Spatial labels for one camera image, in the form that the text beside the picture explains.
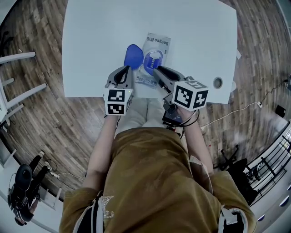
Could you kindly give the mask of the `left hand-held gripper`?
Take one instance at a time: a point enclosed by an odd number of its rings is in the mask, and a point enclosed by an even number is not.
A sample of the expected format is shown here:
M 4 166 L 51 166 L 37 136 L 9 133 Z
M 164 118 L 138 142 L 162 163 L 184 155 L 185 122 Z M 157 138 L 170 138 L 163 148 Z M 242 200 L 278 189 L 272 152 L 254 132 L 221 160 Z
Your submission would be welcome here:
M 106 115 L 126 115 L 133 98 L 132 76 L 130 66 L 122 66 L 109 74 L 103 95 Z

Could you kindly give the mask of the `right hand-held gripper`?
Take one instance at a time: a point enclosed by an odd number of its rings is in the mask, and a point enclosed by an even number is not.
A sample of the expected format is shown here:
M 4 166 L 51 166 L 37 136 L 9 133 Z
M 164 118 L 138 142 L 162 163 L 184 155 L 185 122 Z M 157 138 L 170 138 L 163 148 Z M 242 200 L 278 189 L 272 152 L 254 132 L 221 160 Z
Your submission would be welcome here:
M 153 77 L 161 88 L 170 93 L 164 98 L 164 109 L 175 112 L 177 107 L 195 111 L 205 107 L 209 88 L 194 79 L 185 81 L 180 72 L 166 66 L 153 70 Z

